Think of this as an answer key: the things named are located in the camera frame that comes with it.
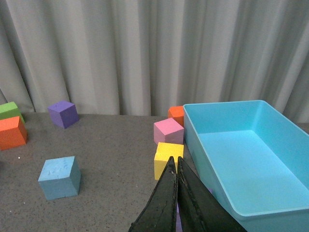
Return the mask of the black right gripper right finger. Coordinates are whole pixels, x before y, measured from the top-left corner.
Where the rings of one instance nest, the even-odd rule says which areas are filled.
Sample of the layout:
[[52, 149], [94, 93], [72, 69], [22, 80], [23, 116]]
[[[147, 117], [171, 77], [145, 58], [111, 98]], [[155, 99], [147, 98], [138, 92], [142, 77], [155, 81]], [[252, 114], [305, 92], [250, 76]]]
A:
[[189, 165], [178, 157], [178, 204], [184, 232], [246, 231], [215, 199]]

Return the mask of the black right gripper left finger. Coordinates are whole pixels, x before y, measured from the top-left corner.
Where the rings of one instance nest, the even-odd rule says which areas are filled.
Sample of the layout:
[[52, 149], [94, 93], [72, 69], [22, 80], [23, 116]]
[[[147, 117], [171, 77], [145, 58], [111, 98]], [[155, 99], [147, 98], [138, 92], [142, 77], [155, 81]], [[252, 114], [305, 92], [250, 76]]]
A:
[[177, 220], [178, 176], [170, 157], [149, 201], [131, 224], [130, 232], [174, 232]]

